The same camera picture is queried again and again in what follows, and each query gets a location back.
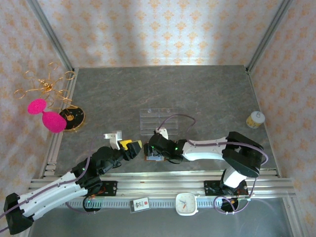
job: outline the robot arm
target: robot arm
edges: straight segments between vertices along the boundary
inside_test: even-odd
[[[10,234],[15,235],[26,230],[35,220],[67,201],[97,193],[102,186],[100,175],[111,168],[118,167],[123,159],[135,158],[141,150],[140,141],[114,142],[114,145],[112,143],[110,141],[111,146],[116,148],[104,146],[92,155],[87,170],[85,167],[88,158],[58,180],[36,191],[20,196],[16,193],[8,195],[4,204],[5,212],[21,204],[6,214]]]
[[[243,143],[263,150],[258,143],[237,132],[230,132],[227,137],[211,141],[191,141],[186,139],[176,142],[168,140],[165,128],[156,130],[148,142],[148,153],[159,154],[168,160],[193,161],[197,159],[219,159],[231,167],[224,171],[222,189],[234,190],[247,177],[259,176],[262,154],[249,147],[232,145]]]

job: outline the white clock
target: white clock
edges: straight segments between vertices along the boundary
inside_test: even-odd
[[[198,212],[197,197],[194,194],[178,194],[176,211],[180,216],[192,216]]]

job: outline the pink object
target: pink object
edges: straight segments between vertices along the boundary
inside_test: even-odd
[[[56,112],[45,112],[46,101],[37,99],[32,101],[28,106],[28,112],[32,115],[43,113],[41,120],[47,129],[53,133],[58,133],[66,128],[67,122]]]

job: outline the transparent acrylic tray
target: transparent acrylic tray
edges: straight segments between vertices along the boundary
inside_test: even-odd
[[[169,116],[177,114],[178,109],[140,109],[140,134],[153,135],[154,130]],[[168,120],[163,127],[167,128],[168,134],[178,134],[178,117]]]

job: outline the orange patterned wall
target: orange patterned wall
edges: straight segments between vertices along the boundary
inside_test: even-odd
[[[275,156],[316,230],[316,1],[294,1],[251,75]]]
[[[27,113],[27,105],[39,95],[21,100],[13,92],[32,85],[23,78],[28,69],[39,78],[47,76],[47,64],[59,57],[26,0],[2,0],[0,4],[0,208],[13,192],[25,193],[31,179],[39,173],[48,146],[49,133],[40,115]],[[57,75],[65,72],[57,69]],[[7,226],[0,220],[0,229]],[[9,236],[6,231],[1,236]]]
[[[39,0],[73,67],[246,65],[282,0]]]

